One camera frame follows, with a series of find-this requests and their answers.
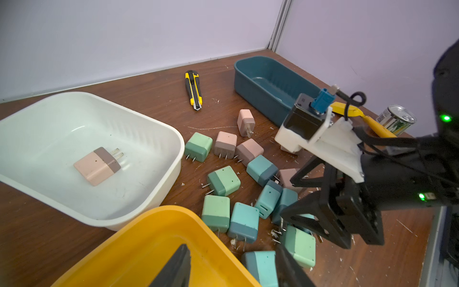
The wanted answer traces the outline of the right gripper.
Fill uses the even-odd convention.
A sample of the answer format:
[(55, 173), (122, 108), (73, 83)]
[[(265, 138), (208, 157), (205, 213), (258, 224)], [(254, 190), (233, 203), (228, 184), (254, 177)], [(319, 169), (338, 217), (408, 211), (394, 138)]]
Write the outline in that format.
[(368, 245), (384, 245), (381, 212), (362, 196), (349, 176), (315, 155), (290, 179), (296, 187), (314, 191), (281, 212), (283, 222), (306, 228), (324, 239), (350, 249), (359, 235)]

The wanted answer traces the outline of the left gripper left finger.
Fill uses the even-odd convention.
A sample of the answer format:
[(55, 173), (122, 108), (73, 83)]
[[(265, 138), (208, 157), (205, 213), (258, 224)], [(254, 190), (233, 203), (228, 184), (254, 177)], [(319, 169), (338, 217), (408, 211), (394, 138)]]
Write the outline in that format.
[(191, 276), (191, 254), (182, 244), (171, 256), (149, 287), (188, 287)]

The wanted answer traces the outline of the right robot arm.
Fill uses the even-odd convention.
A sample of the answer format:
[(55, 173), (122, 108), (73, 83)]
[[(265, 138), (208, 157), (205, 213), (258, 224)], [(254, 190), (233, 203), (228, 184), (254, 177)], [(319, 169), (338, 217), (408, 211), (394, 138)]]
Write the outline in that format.
[(384, 210), (452, 206), (459, 202), (459, 46), (453, 44), (433, 70), (438, 132), (420, 138), (375, 138), (347, 116), (331, 122), (302, 94), (276, 141), (311, 159), (291, 178), (316, 191), (284, 208), (281, 219), (349, 249), (358, 234), (383, 245)]

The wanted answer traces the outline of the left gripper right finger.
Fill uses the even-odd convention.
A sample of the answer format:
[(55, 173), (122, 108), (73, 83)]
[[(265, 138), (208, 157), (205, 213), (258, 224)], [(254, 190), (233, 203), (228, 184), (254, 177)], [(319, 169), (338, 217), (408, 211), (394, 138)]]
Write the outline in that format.
[(280, 287), (315, 287), (283, 245), (276, 246), (275, 263)]

